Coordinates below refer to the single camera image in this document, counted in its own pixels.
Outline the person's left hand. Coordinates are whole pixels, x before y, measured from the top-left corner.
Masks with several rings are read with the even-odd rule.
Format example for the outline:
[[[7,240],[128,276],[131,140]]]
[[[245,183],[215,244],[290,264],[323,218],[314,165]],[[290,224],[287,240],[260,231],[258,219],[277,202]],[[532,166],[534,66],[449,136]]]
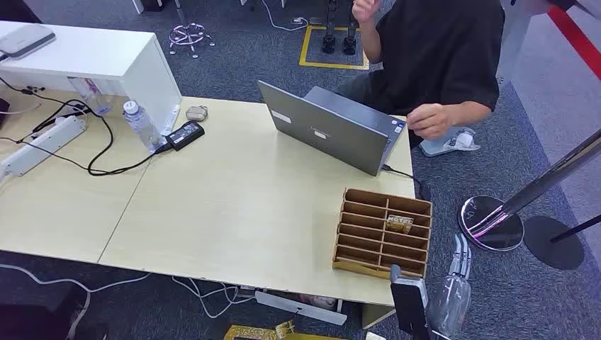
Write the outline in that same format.
[[[453,125],[451,106],[426,103],[407,115],[407,125],[417,136],[425,140],[443,137]]]

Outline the person's right hand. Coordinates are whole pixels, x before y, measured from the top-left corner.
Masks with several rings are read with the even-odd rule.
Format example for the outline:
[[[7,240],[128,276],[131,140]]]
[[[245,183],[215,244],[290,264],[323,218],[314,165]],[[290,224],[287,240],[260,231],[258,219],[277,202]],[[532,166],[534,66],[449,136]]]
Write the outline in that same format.
[[[380,0],[353,0],[352,14],[359,23],[372,22],[380,7]]]

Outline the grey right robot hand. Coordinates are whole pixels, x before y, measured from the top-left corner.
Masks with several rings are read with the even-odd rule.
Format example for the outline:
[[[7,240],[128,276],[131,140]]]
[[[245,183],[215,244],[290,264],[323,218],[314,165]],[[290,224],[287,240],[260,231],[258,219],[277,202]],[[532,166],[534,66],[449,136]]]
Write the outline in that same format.
[[[471,301],[471,250],[463,234],[455,234],[454,241],[449,272],[426,310],[429,327],[440,339],[453,339],[459,333]]]

